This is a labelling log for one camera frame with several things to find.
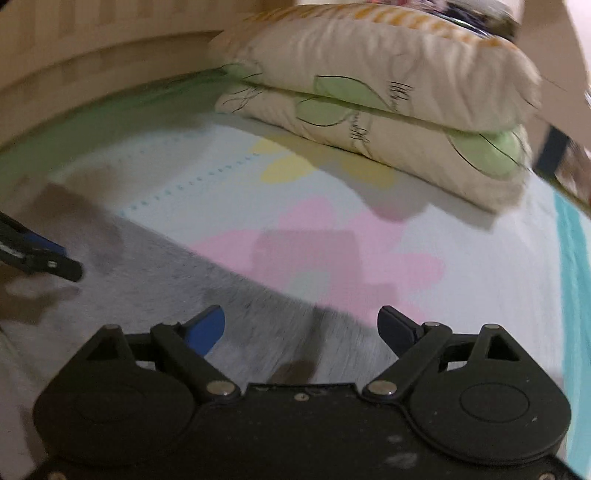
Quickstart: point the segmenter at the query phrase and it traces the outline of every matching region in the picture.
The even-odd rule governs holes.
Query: pillow
[[[459,130],[511,129],[540,104],[540,75],[511,42],[409,8],[277,9],[224,31],[210,48],[239,79]]]
[[[240,84],[216,110],[257,118],[433,183],[490,212],[519,203],[531,152],[523,127],[478,134],[338,100]]]

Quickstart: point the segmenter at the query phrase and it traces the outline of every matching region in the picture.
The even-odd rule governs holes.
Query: gray fabric
[[[363,384],[395,359],[375,330],[347,315],[232,274],[59,187],[45,186],[35,196],[18,220],[64,245],[84,263],[86,276],[71,284],[0,265],[0,473],[6,480],[22,478],[43,460],[31,406],[105,323],[147,332],[220,304],[226,333],[208,360],[241,387],[269,380]]]

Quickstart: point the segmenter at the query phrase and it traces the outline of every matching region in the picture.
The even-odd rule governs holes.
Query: dotted line pattern
[[[197,185],[197,184],[199,184],[199,182],[206,181],[209,177],[218,176],[219,174],[226,173],[228,170],[231,170],[234,167],[239,166],[239,165],[244,165],[246,162],[252,161],[256,157],[259,157],[259,156],[260,156],[260,154],[253,153],[251,155],[244,157],[243,160],[238,160],[233,165],[226,165],[226,166],[224,166],[224,168],[216,168],[215,170],[210,170],[209,172],[207,172],[207,175],[202,175],[200,177],[196,177],[194,179],[188,180],[184,184],[183,183],[177,184],[175,189],[166,189],[161,194],[156,194],[150,199],[142,200],[139,203],[133,203],[129,207],[129,210],[135,212],[142,207],[148,207],[148,206],[150,206],[150,203],[159,202],[162,198],[170,197],[175,192],[180,192],[180,191],[183,191],[185,188]],[[125,216],[125,210],[121,210],[119,212],[119,215]]]

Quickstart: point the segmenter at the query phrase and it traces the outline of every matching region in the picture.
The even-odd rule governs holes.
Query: metal rivet
[[[236,390],[236,385],[225,380],[214,380],[207,384],[207,391],[212,395],[218,395],[220,397],[226,397],[232,394],[234,390]]]
[[[61,472],[51,472],[47,475],[47,480],[67,480],[67,477]]]
[[[368,385],[368,390],[374,395],[379,395],[380,397],[394,395],[397,389],[398,387],[395,383],[389,382],[387,380],[376,380],[375,382],[371,382]]]

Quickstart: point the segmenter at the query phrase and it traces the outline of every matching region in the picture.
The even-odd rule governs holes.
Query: pink pattern
[[[325,197],[299,203],[274,229],[229,231],[192,250],[269,288],[285,292],[294,277],[321,271],[329,286],[317,300],[368,325],[390,304],[418,322],[425,321],[410,295],[443,276],[444,265],[426,253],[399,253],[405,224],[369,209],[343,227]]]

